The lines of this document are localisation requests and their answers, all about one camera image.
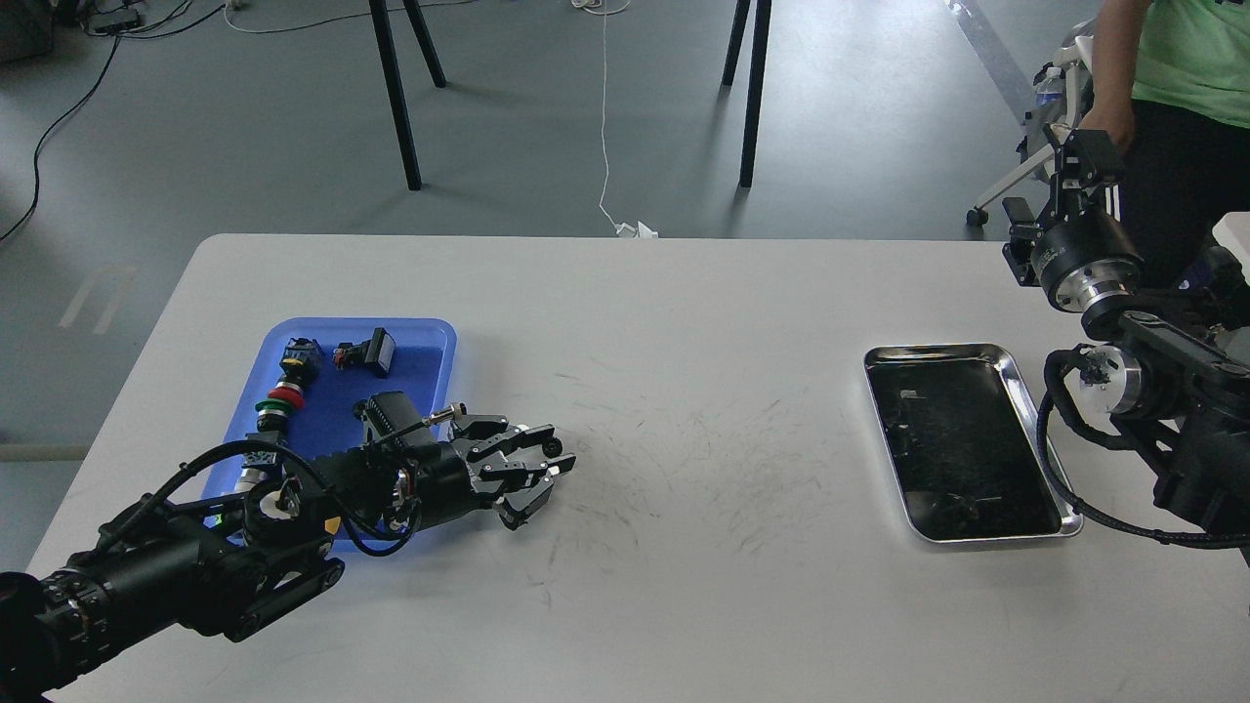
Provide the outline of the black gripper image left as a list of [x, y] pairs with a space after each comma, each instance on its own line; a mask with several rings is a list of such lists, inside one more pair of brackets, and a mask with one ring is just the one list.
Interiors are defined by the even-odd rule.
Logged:
[[556, 437], [554, 427], [514, 427], [502, 415], [482, 414], [452, 419], [449, 440], [399, 437], [395, 525], [432, 528], [494, 509], [506, 529], [518, 530], [545, 507], [555, 479], [575, 467], [571, 453], [519, 460], [519, 450], [542, 453], [550, 437]]

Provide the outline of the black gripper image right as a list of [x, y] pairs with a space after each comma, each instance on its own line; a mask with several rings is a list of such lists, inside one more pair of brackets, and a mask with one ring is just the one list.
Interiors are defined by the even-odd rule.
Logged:
[[1022, 196], [1004, 196], [1009, 240], [1002, 255], [1019, 286], [1036, 286], [1049, 306], [1086, 314], [1108, 299], [1132, 296], [1142, 259], [1106, 209], [1105, 191], [1119, 186], [1126, 165], [1109, 133], [1049, 123], [1054, 149], [1051, 196], [1035, 215]]

